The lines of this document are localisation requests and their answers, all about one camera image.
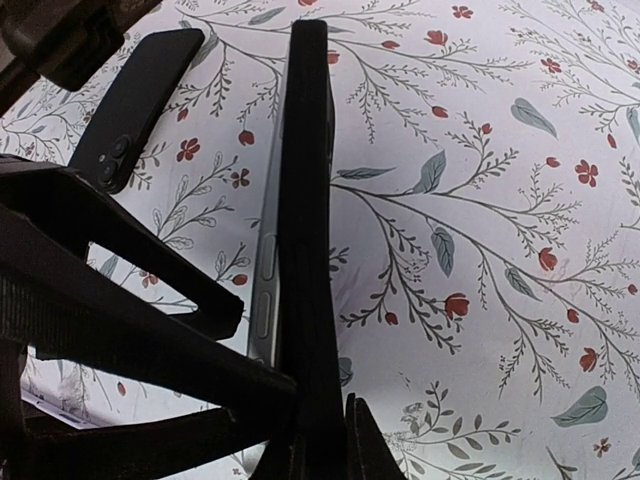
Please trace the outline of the bare silver white phone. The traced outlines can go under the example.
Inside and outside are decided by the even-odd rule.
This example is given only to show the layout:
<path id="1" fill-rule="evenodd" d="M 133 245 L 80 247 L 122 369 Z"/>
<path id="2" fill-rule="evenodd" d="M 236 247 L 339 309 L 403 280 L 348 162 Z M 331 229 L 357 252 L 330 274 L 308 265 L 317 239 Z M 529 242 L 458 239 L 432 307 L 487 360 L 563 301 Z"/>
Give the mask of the bare silver white phone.
<path id="1" fill-rule="evenodd" d="M 279 186 L 284 121 L 278 120 L 271 141 L 269 165 L 262 205 L 257 253 L 254 262 L 254 280 L 247 354 L 270 368 L 279 362 L 279 300 L 277 227 Z"/>

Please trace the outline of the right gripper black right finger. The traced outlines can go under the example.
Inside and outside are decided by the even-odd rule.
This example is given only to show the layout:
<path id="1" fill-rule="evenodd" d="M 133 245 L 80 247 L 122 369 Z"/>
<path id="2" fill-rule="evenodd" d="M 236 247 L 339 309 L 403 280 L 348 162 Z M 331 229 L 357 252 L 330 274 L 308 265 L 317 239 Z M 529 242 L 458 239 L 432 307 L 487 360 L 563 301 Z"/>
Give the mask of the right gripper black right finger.
<path id="1" fill-rule="evenodd" d="M 346 401 L 347 472 L 353 480 L 403 480 L 366 401 L 354 393 Z"/>

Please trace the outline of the bare black phone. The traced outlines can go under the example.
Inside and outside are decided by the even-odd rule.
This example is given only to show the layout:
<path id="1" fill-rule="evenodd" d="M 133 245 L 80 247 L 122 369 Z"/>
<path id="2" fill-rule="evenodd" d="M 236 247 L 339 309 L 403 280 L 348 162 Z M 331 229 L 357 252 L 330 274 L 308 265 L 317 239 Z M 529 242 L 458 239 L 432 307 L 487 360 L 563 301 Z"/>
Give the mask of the bare black phone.
<path id="1" fill-rule="evenodd" d="M 204 33 L 193 28 L 144 37 L 98 105 L 69 166 L 103 192 L 122 191 L 204 40 Z"/>

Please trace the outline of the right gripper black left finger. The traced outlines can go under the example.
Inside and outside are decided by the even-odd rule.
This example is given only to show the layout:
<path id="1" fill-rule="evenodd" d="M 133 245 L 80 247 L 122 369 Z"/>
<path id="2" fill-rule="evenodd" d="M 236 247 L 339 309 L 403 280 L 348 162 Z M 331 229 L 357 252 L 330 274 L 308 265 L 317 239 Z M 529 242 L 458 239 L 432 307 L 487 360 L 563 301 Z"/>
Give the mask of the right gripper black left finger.
<path id="1" fill-rule="evenodd" d="M 190 296 L 168 315 L 88 266 L 98 243 Z M 295 383 L 224 345 L 242 301 L 69 167 L 1 159 L 1 475 L 158 479 L 256 445 L 287 423 Z M 54 358 L 183 393 L 207 410 L 56 429 L 23 414 L 19 357 Z"/>

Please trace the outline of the black cased phone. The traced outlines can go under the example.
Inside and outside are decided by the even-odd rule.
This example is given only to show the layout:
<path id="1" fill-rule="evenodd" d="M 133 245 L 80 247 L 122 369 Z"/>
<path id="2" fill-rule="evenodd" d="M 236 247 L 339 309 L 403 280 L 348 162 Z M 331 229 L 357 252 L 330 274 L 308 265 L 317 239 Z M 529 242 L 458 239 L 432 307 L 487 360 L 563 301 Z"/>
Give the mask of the black cased phone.
<path id="1" fill-rule="evenodd" d="M 297 386 L 256 479 L 344 479 L 346 432 L 329 275 L 332 98 L 327 25 L 291 27 L 281 123 L 275 232 L 281 371 Z"/>

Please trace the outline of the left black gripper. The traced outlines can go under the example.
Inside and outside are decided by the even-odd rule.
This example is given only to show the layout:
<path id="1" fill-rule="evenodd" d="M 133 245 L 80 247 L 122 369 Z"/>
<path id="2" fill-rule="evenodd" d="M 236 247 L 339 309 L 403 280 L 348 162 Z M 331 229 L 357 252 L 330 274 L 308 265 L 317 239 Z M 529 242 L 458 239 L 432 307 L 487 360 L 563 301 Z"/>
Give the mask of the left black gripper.
<path id="1" fill-rule="evenodd" d="M 156 1 L 3 1 L 1 112 L 45 78 L 79 90 Z"/>

